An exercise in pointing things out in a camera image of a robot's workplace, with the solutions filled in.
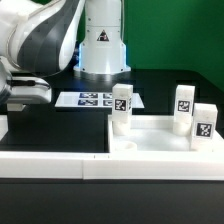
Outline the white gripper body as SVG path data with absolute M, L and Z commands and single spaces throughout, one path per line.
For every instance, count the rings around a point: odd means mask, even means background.
M 0 81 L 0 104 L 45 104 L 51 99 L 51 86 L 41 78 L 18 76 Z

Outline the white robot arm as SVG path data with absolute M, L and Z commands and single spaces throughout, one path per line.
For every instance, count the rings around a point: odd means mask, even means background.
M 48 103 L 42 78 L 64 70 L 108 78 L 130 67 L 121 39 L 122 0 L 0 0 L 0 104 Z

